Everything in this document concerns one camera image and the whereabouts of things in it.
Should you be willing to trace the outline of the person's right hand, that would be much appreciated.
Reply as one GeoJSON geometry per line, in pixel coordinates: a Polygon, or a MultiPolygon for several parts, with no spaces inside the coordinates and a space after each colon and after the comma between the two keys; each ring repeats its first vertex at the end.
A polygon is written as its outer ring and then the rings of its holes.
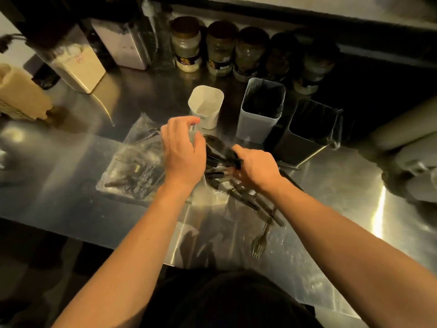
{"type": "MultiPolygon", "coordinates": [[[[232,148],[243,147],[235,144],[232,148]]],[[[252,189],[261,194],[268,195],[281,183],[282,176],[278,166],[270,153],[259,149],[249,150],[252,159],[252,178],[254,182],[252,189]]]]}

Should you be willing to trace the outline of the person's left hand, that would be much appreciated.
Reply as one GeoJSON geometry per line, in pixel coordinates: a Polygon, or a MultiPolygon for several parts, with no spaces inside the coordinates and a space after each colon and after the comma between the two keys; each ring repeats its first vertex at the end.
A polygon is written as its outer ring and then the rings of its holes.
{"type": "Polygon", "coordinates": [[[165,157],[165,184],[168,184],[171,189],[186,194],[192,192],[206,168],[206,159],[195,157],[194,142],[191,142],[189,136],[191,126],[199,123],[199,117],[180,116],[170,118],[167,124],[161,127],[165,157]]]}

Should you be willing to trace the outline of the clear plastic cutlery bag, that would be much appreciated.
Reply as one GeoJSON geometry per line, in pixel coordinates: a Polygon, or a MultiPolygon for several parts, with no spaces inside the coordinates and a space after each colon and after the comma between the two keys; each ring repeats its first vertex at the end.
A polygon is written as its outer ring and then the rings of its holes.
{"type": "Polygon", "coordinates": [[[160,127],[142,113],[96,185],[105,197],[148,206],[165,178],[160,127]]]}

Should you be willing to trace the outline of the person's right forearm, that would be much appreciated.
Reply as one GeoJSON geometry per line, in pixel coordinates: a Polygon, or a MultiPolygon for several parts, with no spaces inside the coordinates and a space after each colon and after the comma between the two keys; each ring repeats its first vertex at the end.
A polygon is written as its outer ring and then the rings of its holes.
{"type": "Polygon", "coordinates": [[[437,328],[437,277],[282,176],[259,189],[370,328],[437,328]]]}

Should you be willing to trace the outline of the person's left forearm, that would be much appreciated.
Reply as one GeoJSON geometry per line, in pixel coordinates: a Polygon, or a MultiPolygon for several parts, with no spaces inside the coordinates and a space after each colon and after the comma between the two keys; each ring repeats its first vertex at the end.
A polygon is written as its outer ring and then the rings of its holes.
{"type": "Polygon", "coordinates": [[[52,328],[138,328],[178,217],[198,182],[166,180],[145,215],[69,302],[52,328]]]}

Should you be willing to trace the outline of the white square plastic cup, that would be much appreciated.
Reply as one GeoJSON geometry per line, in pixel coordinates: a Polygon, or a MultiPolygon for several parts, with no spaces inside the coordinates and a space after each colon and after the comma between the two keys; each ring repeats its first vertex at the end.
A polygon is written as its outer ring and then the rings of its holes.
{"type": "Polygon", "coordinates": [[[192,115],[199,117],[199,126],[206,130],[216,128],[219,112],[224,100],[224,93],[218,88],[199,85],[195,87],[188,99],[192,115]]]}

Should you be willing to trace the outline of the pile of black plastic cutlery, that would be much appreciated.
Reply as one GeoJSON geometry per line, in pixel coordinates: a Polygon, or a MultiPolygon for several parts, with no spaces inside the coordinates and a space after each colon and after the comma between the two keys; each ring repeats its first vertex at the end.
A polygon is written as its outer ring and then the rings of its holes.
{"type": "Polygon", "coordinates": [[[276,209],[270,206],[260,193],[244,187],[230,174],[229,168],[231,166],[232,161],[227,162],[219,156],[208,155],[204,173],[207,184],[218,191],[226,192],[235,200],[253,209],[259,218],[267,224],[284,227],[285,223],[276,214],[276,209]]]}

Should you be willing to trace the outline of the grey square cutlery holder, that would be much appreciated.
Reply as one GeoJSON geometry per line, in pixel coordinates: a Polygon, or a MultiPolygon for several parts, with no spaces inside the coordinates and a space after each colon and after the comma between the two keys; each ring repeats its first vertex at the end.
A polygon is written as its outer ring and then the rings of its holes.
{"type": "Polygon", "coordinates": [[[281,83],[251,78],[241,104],[236,137],[263,144],[281,118],[286,92],[281,83]]]}

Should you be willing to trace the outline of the black square cutlery holder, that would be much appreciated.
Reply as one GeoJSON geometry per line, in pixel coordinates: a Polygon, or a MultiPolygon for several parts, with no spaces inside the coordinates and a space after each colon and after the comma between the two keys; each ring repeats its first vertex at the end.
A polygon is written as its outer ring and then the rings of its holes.
{"type": "Polygon", "coordinates": [[[277,161],[298,167],[328,146],[341,146],[343,109],[314,100],[296,105],[280,136],[274,139],[271,154],[277,161]]]}

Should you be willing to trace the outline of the grey plastic fork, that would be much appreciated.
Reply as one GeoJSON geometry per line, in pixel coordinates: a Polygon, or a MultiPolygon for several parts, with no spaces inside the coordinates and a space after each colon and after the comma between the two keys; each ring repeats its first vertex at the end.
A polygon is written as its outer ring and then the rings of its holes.
{"type": "Polygon", "coordinates": [[[274,226],[274,224],[275,222],[273,221],[271,221],[270,223],[265,223],[265,226],[263,227],[261,234],[257,235],[252,240],[250,249],[251,249],[251,254],[254,258],[259,259],[263,255],[267,247],[268,233],[270,231],[270,228],[274,226]]]}

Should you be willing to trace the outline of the glass jar with brown lid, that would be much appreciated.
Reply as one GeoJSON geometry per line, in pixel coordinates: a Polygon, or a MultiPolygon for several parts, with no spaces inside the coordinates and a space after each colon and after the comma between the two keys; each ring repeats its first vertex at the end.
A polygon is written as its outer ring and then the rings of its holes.
{"type": "Polygon", "coordinates": [[[248,82],[258,74],[259,64],[266,52],[270,37],[258,27],[245,27],[237,37],[233,75],[239,82],[248,82]]]}
{"type": "Polygon", "coordinates": [[[237,36],[238,28],[232,22],[221,20],[209,25],[206,45],[211,75],[225,77],[232,71],[237,36]]]}

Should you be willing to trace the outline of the glass jar with white contents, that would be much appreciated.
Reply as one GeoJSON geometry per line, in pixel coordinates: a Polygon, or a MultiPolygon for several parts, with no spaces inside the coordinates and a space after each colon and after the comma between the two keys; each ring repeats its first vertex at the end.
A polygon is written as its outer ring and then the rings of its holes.
{"type": "Polygon", "coordinates": [[[186,73],[200,69],[201,57],[201,26],[193,16],[179,16],[171,21],[171,42],[177,67],[186,73]]]}

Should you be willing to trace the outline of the dark glass jar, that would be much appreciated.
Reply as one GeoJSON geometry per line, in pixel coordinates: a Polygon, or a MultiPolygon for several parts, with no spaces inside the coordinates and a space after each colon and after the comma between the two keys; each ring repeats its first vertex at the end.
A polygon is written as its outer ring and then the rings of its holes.
{"type": "Polygon", "coordinates": [[[311,96],[324,77],[332,71],[341,56],[340,48],[331,40],[315,39],[305,50],[302,69],[292,81],[295,92],[311,96]]]}
{"type": "Polygon", "coordinates": [[[276,33],[270,39],[265,61],[264,79],[273,82],[283,82],[289,73],[294,73],[299,66],[302,55],[302,45],[295,31],[276,33]]]}

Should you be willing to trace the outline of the clear plastic container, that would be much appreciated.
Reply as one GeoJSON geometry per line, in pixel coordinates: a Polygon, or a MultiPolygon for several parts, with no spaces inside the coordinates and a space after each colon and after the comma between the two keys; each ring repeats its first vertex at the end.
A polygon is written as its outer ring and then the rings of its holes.
{"type": "Polygon", "coordinates": [[[146,18],[145,35],[151,67],[156,71],[171,71],[175,67],[170,37],[172,12],[167,5],[152,0],[142,0],[141,10],[146,18]]]}

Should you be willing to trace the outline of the metal canister with clear window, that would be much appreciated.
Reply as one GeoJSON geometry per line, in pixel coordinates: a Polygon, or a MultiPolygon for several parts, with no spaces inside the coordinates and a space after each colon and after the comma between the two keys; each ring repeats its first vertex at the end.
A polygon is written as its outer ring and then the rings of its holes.
{"type": "Polygon", "coordinates": [[[91,18],[90,23],[117,65],[142,71],[149,67],[150,58],[136,21],[91,18]]]}

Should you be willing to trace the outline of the person's black shirt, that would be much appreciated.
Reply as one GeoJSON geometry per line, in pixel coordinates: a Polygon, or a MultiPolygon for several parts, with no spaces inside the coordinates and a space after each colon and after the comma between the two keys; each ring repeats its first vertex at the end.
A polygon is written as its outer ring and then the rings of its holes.
{"type": "Polygon", "coordinates": [[[323,328],[302,304],[249,270],[170,269],[139,328],[323,328]]]}

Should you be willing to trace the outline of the large metal canister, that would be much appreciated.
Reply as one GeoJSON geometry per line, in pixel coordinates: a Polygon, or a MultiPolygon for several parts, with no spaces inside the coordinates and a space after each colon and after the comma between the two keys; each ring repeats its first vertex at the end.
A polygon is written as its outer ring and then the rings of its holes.
{"type": "Polygon", "coordinates": [[[53,48],[32,49],[62,80],[79,93],[92,93],[106,74],[104,66],[78,24],[75,24],[53,48]]]}

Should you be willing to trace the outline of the steel shelf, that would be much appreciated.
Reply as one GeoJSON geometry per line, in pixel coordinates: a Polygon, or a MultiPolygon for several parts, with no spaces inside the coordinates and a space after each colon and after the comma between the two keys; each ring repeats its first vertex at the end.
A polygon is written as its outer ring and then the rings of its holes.
{"type": "MultiPolygon", "coordinates": [[[[169,0],[188,2],[194,0],[169,0]]],[[[437,32],[437,0],[204,0],[437,32]]]]}

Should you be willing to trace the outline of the beige paper roll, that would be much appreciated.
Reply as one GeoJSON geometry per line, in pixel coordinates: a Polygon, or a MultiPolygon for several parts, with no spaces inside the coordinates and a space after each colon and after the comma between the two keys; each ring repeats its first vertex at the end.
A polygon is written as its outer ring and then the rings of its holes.
{"type": "Polygon", "coordinates": [[[369,140],[383,151],[392,150],[437,132],[437,95],[379,126],[369,140]]]}

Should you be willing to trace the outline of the grey paper roll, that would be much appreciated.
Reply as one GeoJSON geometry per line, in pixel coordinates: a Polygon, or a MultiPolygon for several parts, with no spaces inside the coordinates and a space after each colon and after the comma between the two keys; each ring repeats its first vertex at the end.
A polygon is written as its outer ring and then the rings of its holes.
{"type": "Polygon", "coordinates": [[[437,204],[437,132],[403,146],[381,178],[397,196],[437,204]]]}

